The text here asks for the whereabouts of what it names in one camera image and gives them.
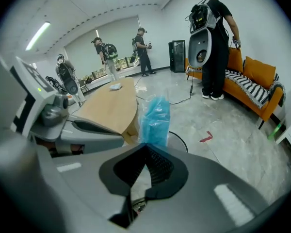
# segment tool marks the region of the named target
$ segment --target blue plastic bag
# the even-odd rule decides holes
[[[155,97],[148,102],[147,111],[139,117],[139,142],[167,146],[170,123],[169,101]]]

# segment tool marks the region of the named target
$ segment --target orange sofa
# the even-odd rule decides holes
[[[243,68],[243,61],[241,58],[240,50],[232,49],[230,51],[229,62],[227,67],[236,71],[240,71],[244,76],[248,77],[250,80],[254,78],[255,83],[263,86],[264,88],[269,88],[271,83],[274,80],[275,76],[275,67],[270,65],[263,64],[262,62],[252,60],[249,57],[246,58],[245,67]],[[192,68],[189,65],[188,59],[186,59],[186,67]],[[193,76],[197,79],[202,79],[201,67],[195,68],[194,72],[187,72],[188,76]],[[232,80],[225,78],[225,83],[223,90],[233,97],[237,98],[239,101],[248,106],[251,110],[253,110],[256,114],[262,118],[262,123],[259,129],[262,127],[263,123],[266,122],[275,108],[277,107],[279,101],[283,96],[283,89],[277,87],[272,98],[266,102],[266,104],[259,109],[250,99],[249,97],[241,90],[241,88],[234,83]]]

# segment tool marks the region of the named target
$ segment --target plastic bag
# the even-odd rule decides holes
[[[121,88],[122,88],[121,83],[117,83],[117,84],[114,84],[114,85],[111,85],[111,86],[110,86],[110,89],[111,89],[111,90],[114,90],[114,91],[119,90],[119,89],[121,89]]]
[[[170,123],[169,100],[166,96],[152,96],[145,100],[144,114],[139,117],[140,143],[167,146]]]

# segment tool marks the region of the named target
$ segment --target red tape mark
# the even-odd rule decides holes
[[[207,138],[205,138],[205,139],[201,139],[199,142],[206,142],[206,141],[209,141],[209,140],[213,139],[212,134],[209,131],[207,131],[207,133],[208,133],[209,136]]]

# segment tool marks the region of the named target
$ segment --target black cabinet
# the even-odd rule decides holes
[[[185,41],[172,41],[168,45],[170,70],[185,72]]]

